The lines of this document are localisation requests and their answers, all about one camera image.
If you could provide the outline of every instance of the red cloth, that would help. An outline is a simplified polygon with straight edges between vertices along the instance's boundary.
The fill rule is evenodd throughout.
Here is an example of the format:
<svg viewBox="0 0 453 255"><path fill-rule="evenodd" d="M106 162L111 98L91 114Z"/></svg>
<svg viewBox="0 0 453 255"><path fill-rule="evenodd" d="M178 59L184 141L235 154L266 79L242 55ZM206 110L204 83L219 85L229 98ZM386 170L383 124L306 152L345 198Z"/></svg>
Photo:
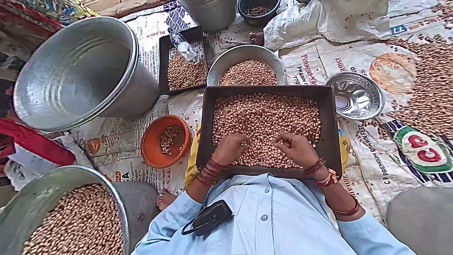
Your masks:
<svg viewBox="0 0 453 255"><path fill-rule="evenodd" d="M12 137L14 143L20 145L22 148L60 166L72 165L76 160L76 157L70 150L37 133L33 129L10 119L0 118L0 133ZM14 144L11 144L0 152L0 158L14 153Z"/></svg>

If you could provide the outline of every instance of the black phone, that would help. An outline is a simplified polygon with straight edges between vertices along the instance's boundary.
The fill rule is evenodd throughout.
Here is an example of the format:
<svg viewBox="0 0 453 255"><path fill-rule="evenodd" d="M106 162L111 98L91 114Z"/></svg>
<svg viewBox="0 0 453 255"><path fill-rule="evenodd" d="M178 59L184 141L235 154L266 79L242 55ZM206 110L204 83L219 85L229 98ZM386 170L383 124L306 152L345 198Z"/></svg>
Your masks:
<svg viewBox="0 0 453 255"><path fill-rule="evenodd" d="M195 219L187 223L181 234L188 235L195 232L197 236L202 236L217 226L220 222L231 217L232 211L225 200L216 201L212 205L203 208ZM185 230L191 224L192 229Z"/></svg>

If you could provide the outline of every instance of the black bowl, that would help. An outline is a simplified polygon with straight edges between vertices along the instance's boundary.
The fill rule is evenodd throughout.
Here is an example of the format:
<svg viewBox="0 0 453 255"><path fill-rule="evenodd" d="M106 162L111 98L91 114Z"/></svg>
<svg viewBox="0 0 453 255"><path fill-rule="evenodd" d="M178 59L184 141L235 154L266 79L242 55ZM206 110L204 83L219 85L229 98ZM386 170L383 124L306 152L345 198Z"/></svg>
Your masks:
<svg viewBox="0 0 453 255"><path fill-rule="evenodd" d="M245 14L245 10L250 7L257 7L259 5L269 6L271 9L268 13L252 17ZM255 27L265 27L267 23L277 15L277 9L280 6L280 0L239 0L237 3L237 10L244 18L244 21L249 25Z"/></svg>

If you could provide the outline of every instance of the woman's foot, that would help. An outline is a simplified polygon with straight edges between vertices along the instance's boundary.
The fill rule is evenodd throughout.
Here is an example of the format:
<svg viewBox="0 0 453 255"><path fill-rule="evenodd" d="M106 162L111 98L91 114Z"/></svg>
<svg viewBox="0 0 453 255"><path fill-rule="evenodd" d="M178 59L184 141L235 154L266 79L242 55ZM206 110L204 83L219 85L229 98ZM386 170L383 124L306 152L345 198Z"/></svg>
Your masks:
<svg viewBox="0 0 453 255"><path fill-rule="evenodd" d="M173 201L176 199L175 195L172 195L168 190L163 189L162 194L159 195L159 198L157 199L157 207L159 207L159 210L163 211L165 208L167 208Z"/></svg>

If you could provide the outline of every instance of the orange plastic bowl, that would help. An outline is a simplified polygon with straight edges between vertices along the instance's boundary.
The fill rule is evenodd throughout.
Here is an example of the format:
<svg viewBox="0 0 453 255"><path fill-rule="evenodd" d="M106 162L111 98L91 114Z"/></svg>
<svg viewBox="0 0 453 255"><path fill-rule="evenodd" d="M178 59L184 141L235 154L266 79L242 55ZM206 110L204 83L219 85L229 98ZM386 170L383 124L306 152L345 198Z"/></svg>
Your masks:
<svg viewBox="0 0 453 255"><path fill-rule="evenodd" d="M182 127L181 132L173 138L173 146L167 154L162 154L160 149L160 136L167 127L177 125ZM142 137L141 153L146 164L155 168L166 168L174 165L189 150L192 141L187 123L178 116L165 115L153 121L146 129Z"/></svg>

